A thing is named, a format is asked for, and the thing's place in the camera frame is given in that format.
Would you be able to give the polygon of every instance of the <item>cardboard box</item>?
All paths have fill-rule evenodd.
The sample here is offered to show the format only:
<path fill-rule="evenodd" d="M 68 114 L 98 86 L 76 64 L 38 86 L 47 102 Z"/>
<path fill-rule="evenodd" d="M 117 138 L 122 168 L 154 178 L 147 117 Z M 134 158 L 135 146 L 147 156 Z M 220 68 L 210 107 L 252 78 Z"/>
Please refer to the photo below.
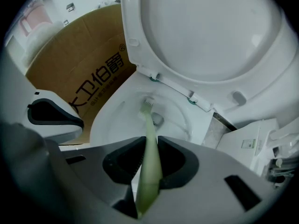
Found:
<path fill-rule="evenodd" d="M 34 58 L 26 77 L 37 88 L 55 92 L 84 121 L 83 134 L 66 144 L 89 142 L 101 107 L 130 77 L 121 6 L 94 10 L 57 33 Z"/>

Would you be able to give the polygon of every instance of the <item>toilet seat lid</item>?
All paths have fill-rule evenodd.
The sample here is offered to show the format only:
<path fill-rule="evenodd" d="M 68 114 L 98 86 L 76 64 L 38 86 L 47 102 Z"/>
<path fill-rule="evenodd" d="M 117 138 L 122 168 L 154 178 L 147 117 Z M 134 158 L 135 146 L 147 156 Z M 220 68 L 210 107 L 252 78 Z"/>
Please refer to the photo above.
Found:
<path fill-rule="evenodd" d="M 295 55 L 291 49 L 283 65 L 265 61 L 267 53 L 276 54 L 271 48 L 280 43 L 284 17 L 272 0 L 121 0 L 121 9 L 130 62 L 211 103 L 236 105 L 227 93 L 237 83 L 245 83 L 247 98 L 255 96 Z M 261 79 L 252 79 L 256 73 L 263 74 Z M 203 91 L 214 85 L 224 86 L 213 95 Z"/>

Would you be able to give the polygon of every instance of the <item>toilet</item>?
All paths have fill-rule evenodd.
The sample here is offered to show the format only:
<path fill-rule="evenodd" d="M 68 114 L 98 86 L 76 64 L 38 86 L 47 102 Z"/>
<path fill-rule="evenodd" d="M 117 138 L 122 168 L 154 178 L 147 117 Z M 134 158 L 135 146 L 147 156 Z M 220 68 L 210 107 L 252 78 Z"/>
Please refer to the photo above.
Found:
<path fill-rule="evenodd" d="M 246 130 L 236 125 L 241 129 L 224 135 L 216 149 L 238 156 L 235 146 L 248 147 L 243 163 L 261 175 L 266 164 L 252 161 L 255 152 L 286 122 L 271 113 L 276 112 L 271 104 L 284 107 L 288 97 L 299 101 L 298 39 L 284 12 L 273 0 L 121 0 L 121 9 L 129 60 L 137 71 L 96 116 L 90 145 L 145 135 L 139 109 L 147 96 L 155 100 L 157 135 L 198 145 L 215 112 L 233 125 L 249 124 L 248 115 L 259 112 L 259 121 Z M 298 116 L 292 113 L 288 121 Z M 255 148 L 243 140 L 255 140 Z M 242 162 L 241 156 L 235 158 Z"/>

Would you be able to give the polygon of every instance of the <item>brown cardboard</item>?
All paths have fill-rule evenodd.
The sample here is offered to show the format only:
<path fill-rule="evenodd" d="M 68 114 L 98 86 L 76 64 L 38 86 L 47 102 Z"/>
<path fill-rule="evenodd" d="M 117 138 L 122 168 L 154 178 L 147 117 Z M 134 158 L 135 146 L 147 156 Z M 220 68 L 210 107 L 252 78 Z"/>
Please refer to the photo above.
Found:
<path fill-rule="evenodd" d="M 84 121 L 82 135 L 67 144 L 89 142 L 101 107 L 136 70 L 128 60 L 121 6 L 92 11 L 57 33 L 37 54 L 26 77 L 55 92 Z"/>

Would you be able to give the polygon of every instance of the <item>white toilet lid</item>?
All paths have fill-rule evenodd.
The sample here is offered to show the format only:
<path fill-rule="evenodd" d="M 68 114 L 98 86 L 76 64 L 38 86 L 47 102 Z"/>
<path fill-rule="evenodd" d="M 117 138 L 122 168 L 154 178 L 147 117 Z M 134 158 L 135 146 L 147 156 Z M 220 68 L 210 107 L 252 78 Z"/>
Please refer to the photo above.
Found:
<path fill-rule="evenodd" d="M 223 110 L 269 86 L 297 48 L 272 0 L 121 0 L 121 8 L 137 70 L 159 74 L 160 81 L 175 82 Z"/>

